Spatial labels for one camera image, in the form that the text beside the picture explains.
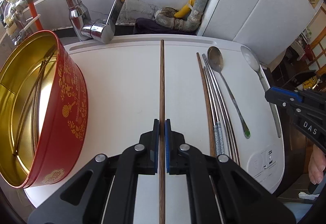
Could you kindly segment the right hand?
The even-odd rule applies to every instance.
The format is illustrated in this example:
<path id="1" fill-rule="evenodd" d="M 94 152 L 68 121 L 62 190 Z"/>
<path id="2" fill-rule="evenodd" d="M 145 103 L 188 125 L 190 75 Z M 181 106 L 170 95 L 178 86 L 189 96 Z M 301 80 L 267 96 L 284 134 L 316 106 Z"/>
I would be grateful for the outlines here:
<path id="1" fill-rule="evenodd" d="M 324 177 L 326 166 L 325 154 L 315 144 L 308 164 L 308 175 L 312 184 L 320 184 Z"/>

